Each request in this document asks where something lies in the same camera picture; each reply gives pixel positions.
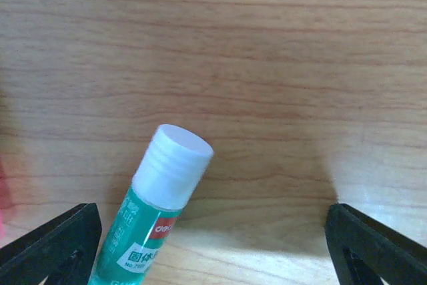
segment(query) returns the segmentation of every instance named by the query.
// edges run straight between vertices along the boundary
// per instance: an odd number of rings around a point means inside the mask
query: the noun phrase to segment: white cap
[[[175,125],[160,125],[133,177],[133,191],[154,206],[180,210],[213,155],[212,147],[194,133]]]

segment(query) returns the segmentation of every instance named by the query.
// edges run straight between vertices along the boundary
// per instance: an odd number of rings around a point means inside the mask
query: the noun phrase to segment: wooden surface
[[[0,0],[6,244],[107,230],[161,123],[216,158],[147,284],[337,284],[328,206],[427,245],[427,0]]]

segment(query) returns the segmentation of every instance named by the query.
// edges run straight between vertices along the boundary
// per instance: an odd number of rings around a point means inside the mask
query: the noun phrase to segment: glue stick
[[[214,151],[194,133],[160,125],[101,247],[89,285],[139,285]]]

